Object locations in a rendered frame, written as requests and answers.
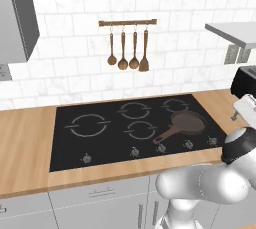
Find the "grey wall shelf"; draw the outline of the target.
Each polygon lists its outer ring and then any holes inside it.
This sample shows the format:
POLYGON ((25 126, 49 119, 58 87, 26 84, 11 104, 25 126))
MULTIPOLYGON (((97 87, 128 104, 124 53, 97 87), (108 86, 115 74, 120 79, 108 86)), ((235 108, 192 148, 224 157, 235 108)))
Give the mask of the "grey wall shelf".
POLYGON ((256 22, 206 23, 205 28, 243 48, 256 48, 256 22))

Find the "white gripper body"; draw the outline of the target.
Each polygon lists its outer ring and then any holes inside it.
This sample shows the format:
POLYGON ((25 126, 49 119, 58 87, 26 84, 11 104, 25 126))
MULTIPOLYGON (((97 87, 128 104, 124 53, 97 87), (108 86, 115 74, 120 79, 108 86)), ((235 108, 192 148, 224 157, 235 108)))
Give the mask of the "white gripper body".
POLYGON ((256 99, 251 94, 245 94, 233 107, 248 124, 256 124, 256 99))

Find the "brown frying pan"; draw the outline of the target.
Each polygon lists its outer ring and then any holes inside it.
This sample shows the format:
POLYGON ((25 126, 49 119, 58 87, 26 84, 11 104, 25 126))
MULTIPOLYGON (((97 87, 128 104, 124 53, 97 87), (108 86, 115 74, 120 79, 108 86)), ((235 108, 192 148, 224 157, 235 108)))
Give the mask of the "brown frying pan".
POLYGON ((168 137, 177 134, 195 135, 201 133, 206 127, 203 116, 193 111, 178 111, 171 116, 171 127, 153 140, 158 144, 168 137))

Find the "wooden spatula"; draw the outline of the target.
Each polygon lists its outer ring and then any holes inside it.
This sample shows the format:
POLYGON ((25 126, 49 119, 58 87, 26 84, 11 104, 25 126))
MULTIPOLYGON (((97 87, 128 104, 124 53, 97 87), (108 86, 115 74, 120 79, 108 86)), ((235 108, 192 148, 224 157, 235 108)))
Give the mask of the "wooden spatula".
POLYGON ((147 43, 148 43, 148 30, 145 30, 144 31, 144 53, 143 53, 143 58, 141 59, 139 64, 140 72, 146 72, 149 70, 149 62, 146 57, 147 43))

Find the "small wooden spoon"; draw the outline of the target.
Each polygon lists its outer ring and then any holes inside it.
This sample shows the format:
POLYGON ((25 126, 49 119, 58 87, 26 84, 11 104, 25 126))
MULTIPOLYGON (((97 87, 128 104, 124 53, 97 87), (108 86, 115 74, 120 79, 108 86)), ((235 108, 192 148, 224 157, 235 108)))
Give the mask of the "small wooden spoon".
POLYGON ((110 56, 107 60, 109 65, 115 65, 117 58, 113 54, 113 27, 110 27, 110 56))

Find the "grey wall socket plate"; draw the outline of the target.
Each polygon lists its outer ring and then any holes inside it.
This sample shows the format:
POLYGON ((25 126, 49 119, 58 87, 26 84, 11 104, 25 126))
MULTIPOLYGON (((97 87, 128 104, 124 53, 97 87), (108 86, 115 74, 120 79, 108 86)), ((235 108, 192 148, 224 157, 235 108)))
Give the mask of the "grey wall socket plate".
POLYGON ((0 64, 0 81, 11 81, 12 76, 7 64, 0 64))

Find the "wooden utensil rail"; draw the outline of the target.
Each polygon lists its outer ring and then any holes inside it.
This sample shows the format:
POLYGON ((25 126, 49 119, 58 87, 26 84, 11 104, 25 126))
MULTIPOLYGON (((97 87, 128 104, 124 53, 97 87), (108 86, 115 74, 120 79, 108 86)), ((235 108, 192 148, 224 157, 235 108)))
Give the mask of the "wooden utensil rail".
POLYGON ((122 20, 122 21, 99 21, 99 27, 104 26, 128 26, 128 25, 156 25, 157 19, 150 20, 122 20))

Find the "wide grey drawer front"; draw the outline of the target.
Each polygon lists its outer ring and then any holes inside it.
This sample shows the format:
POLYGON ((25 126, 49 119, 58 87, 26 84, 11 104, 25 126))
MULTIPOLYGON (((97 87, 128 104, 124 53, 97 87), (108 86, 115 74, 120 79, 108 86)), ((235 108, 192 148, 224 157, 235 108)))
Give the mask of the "wide grey drawer front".
POLYGON ((50 199, 54 208, 71 208, 85 204, 104 203, 108 201, 132 201, 143 204, 148 192, 149 177, 135 177, 130 179, 122 179, 117 181, 109 181, 99 184, 74 187, 50 191, 50 199), (114 189, 115 194, 89 198, 88 194, 105 189, 114 189))

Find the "black glass hob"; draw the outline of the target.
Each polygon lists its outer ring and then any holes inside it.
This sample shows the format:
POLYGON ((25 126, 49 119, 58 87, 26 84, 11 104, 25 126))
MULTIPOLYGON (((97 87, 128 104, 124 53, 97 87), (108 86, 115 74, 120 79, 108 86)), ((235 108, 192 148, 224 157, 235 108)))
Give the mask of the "black glass hob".
POLYGON ((216 148, 225 138, 226 133, 191 94, 63 106, 56 109, 50 170, 216 148), (160 143, 153 140, 171 127, 173 113, 187 110, 204 117, 205 129, 196 135, 170 136, 160 142, 166 152, 159 152, 160 143), (208 137, 216 137, 217 145, 210 146, 208 137), (193 143, 192 150, 184 146, 186 140, 193 143), (139 150, 139 157, 130 156, 133 147, 139 150), (89 164, 82 161, 86 153, 92 158, 89 164))

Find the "grey wall cupboard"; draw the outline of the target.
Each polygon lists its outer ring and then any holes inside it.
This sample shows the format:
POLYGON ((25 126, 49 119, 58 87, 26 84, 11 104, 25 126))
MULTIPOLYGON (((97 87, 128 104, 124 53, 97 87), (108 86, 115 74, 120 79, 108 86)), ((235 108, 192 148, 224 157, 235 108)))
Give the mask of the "grey wall cupboard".
POLYGON ((40 36, 33 0, 0 0, 0 63, 30 59, 40 36))

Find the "black toaster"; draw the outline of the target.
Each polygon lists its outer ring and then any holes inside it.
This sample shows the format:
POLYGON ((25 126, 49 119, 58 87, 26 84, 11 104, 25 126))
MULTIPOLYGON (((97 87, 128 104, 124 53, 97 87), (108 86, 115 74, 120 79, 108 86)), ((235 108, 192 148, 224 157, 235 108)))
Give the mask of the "black toaster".
POLYGON ((231 85, 231 94, 237 98, 250 94, 256 99, 256 65, 241 66, 237 69, 231 85))

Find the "wooden ladle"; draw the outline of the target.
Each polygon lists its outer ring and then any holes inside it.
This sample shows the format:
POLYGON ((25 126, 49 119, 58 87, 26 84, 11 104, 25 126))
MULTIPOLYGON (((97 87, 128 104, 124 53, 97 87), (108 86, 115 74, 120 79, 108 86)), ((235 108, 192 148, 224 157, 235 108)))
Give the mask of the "wooden ladle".
POLYGON ((133 33, 133 58, 129 62, 129 67, 131 69, 137 69, 139 67, 139 61, 136 57, 136 50, 137 50, 137 31, 133 33))
POLYGON ((121 33, 121 44, 122 44, 122 57, 121 60, 118 62, 118 68, 120 70, 126 70, 128 67, 128 62, 125 59, 125 31, 121 33))

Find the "grey cupboard door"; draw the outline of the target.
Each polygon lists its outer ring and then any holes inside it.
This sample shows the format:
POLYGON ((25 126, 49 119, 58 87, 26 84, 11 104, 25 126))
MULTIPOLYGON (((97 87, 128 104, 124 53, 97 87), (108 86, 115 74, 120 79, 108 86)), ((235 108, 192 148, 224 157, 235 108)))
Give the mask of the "grey cupboard door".
MULTIPOLYGON (((146 200, 143 203, 144 228, 146 200)), ((54 209, 59 229, 138 229, 139 204, 108 201, 78 207, 54 209)))
POLYGON ((155 226, 152 225, 153 210, 154 210, 154 201, 159 201, 157 222, 165 214, 168 207, 168 200, 162 198, 157 192, 155 182, 157 175, 153 174, 149 178, 149 191, 148 191, 148 201, 147 201, 147 212, 145 216, 145 226, 144 229, 155 229, 155 226))
POLYGON ((222 205, 214 218, 211 229, 238 229, 256 223, 256 206, 222 205))

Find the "narrow grey drawer front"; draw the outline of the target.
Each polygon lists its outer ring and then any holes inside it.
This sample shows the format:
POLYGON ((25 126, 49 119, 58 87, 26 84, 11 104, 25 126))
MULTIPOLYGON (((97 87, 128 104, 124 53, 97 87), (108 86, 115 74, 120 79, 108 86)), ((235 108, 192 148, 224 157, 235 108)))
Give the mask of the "narrow grey drawer front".
POLYGON ((51 209, 47 193, 0 199, 0 205, 7 209, 5 213, 0 213, 0 218, 26 215, 51 209))

